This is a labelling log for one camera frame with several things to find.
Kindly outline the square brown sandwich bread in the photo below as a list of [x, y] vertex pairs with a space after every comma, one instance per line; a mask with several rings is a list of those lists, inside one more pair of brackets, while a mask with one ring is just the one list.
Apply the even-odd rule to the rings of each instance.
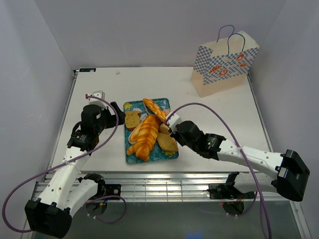
[[176, 140], [172, 137], [170, 137], [168, 134], [164, 134], [159, 132], [157, 136], [157, 141], [160, 146], [160, 148], [163, 151], [171, 151], [171, 152], [177, 152], [178, 146], [176, 143]]

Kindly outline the small round pale bun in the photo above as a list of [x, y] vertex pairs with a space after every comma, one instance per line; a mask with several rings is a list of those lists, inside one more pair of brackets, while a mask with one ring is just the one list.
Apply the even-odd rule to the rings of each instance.
[[170, 135], [171, 134], [171, 129], [169, 126], [167, 126], [166, 124], [162, 123], [159, 127], [159, 132], [163, 133], [163, 134], [167, 134]]

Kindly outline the orange twisted bread stick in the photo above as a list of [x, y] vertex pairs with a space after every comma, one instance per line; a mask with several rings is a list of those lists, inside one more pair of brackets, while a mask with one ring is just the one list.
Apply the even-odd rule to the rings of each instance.
[[157, 105], [154, 100], [144, 98], [143, 99], [144, 106], [147, 112], [151, 115], [157, 116], [160, 120], [164, 121], [166, 118], [165, 113], [163, 110]]

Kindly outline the pink sugared doughnut bread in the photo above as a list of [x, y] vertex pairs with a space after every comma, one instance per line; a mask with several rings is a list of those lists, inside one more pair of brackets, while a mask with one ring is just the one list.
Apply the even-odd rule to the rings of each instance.
[[163, 110], [166, 116], [169, 116], [171, 114], [171, 110], [165, 109]]

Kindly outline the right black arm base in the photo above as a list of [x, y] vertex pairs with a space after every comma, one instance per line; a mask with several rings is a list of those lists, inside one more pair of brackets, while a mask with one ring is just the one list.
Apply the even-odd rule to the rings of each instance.
[[235, 179], [239, 179], [239, 172], [231, 172], [224, 184], [213, 185], [209, 184], [207, 192], [210, 199], [253, 199], [255, 193], [253, 191], [242, 193], [234, 187]]

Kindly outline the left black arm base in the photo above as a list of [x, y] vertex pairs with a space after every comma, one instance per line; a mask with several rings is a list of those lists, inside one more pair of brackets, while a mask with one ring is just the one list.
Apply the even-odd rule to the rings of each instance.
[[84, 179], [94, 181], [98, 184], [97, 193], [90, 200], [104, 196], [119, 196], [121, 193], [121, 184], [106, 184], [104, 177], [100, 174], [90, 173]]

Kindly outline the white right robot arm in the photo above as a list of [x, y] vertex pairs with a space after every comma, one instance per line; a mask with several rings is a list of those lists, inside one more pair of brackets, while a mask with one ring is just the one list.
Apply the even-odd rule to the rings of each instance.
[[167, 125], [171, 137], [203, 158], [251, 166], [254, 170], [254, 173], [229, 173], [225, 183], [209, 188], [211, 198], [252, 198], [252, 193], [261, 189], [278, 193], [291, 201], [303, 200], [310, 170], [297, 152], [275, 153], [250, 147], [239, 148], [221, 135], [204, 133], [189, 120], [170, 121]]

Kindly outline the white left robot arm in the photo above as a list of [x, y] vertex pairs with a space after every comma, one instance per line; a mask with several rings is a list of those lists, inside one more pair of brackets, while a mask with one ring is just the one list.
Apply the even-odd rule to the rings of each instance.
[[67, 149], [58, 168], [47, 187], [36, 200], [29, 200], [25, 213], [32, 231], [56, 238], [68, 233], [72, 217], [89, 199], [100, 199], [106, 195], [105, 181], [96, 173], [80, 177], [80, 184], [72, 185], [91, 151], [99, 143], [103, 130], [124, 124], [125, 114], [116, 102], [109, 107], [96, 101], [84, 106], [80, 122], [73, 127]]

